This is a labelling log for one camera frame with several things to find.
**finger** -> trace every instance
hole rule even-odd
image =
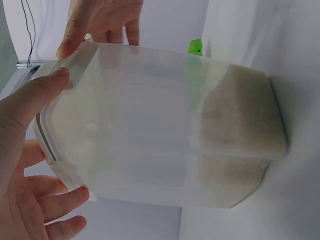
[[[63,40],[56,52],[58,59],[69,57],[82,43],[90,23],[103,6],[102,0],[78,0],[66,24]]]
[[[125,25],[125,33],[130,45],[139,46],[139,18],[136,18]]]
[[[122,44],[124,41],[122,28],[108,31],[107,39],[110,44]]]
[[[94,32],[91,34],[91,36],[92,36],[92,40],[95,43],[107,43],[108,42],[106,32]]]
[[[36,139],[30,139],[24,142],[21,157],[25,168],[36,165],[46,158]]]
[[[88,190],[85,187],[80,187],[61,195],[41,198],[38,202],[44,216],[44,222],[48,223],[70,213],[88,199]]]
[[[74,216],[66,221],[57,221],[45,226],[49,240],[70,240],[87,225],[83,216]]]
[[[36,199],[63,194],[68,191],[62,181],[55,176],[28,176],[26,180]]]
[[[65,89],[68,80],[68,69],[59,68],[30,81],[1,101],[1,123],[10,126],[11,133],[25,134],[31,120]]]

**white backdrop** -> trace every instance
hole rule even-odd
[[[206,54],[271,75],[290,152],[239,206],[183,208],[180,240],[320,238],[319,10],[319,0],[210,0]]]

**green object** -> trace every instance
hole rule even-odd
[[[202,40],[195,39],[189,44],[188,54],[202,56]],[[192,111],[197,109],[197,106],[203,95],[202,88],[207,79],[207,71],[204,69],[201,59],[190,56],[185,63],[185,78],[189,85],[189,103]]]
[[[202,40],[201,39],[195,39],[190,42],[188,54],[203,56],[202,55]]]

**white wall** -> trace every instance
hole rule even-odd
[[[141,46],[186,53],[200,38],[209,0],[145,0],[141,13]],[[65,32],[70,0],[29,1],[35,20],[32,60],[54,60]],[[29,35],[20,0],[3,0],[6,20],[19,61],[28,58]]]
[[[272,75],[290,152],[239,206],[184,208],[180,240],[320,239],[320,1],[255,2],[248,49],[266,22],[268,27],[251,61],[243,60]]]

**white surface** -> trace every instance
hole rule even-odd
[[[36,41],[32,60],[54,60],[68,20],[70,0],[29,0]],[[200,38],[208,0],[145,0],[140,19],[143,47],[186,53],[189,41]],[[30,40],[20,0],[3,0],[6,21],[19,61],[27,60]],[[27,5],[27,19],[34,36]]]
[[[263,69],[273,76],[291,149],[285,160],[271,166],[262,188],[238,207],[183,208],[180,240],[317,240],[320,1],[259,0],[250,8],[237,10],[235,1],[211,2],[216,7],[210,9],[211,17],[206,19],[204,40],[219,42],[224,36],[247,39],[239,49],[237,41],[229,39],[225,44],[219,42],[219,52],[216,45],[210,46],[212,57]],[[221,11],[226,6],[235,10]],[[224,22],[214,13],[228,19],[230,28],[220,28]],[[252,22],[247,21],[248,16],[254,16],[250,17]],[[237,29],[237,33],[225,35],[229,29]]]
[[[21,1],[2,1],[6,22],[17,58],[19,61],[26,61],[30,53],[31,43]],[[70,1],[29,0],[28,3],[35,23],[35,33],[27,4],[25,1],[23,2],[32,40],[36,33],[31,60],[56,59],[56,51],[65,32]]]
[[[55,59],[65,31],[69,1],[29,0],[29,4],[36,31],[39,31],[32,59]],[[201,37],[207,4],[208,0],[145,0],[140,23],[141,45],[185,53],[189,41]],[[3,5],[18,59],[26,60],[30,42],[20,0],[3,0]],[[31,129],[28,129],[27,138],[34,138]],[[46,163],[28,168],[25,172],[27,175],[53,174]],[[107,201],[105,206],[102,208],[88,202],[72,213],[88,218],[87,228],[75,240],[178,239],[180,208],[149,207],[119,201]]]

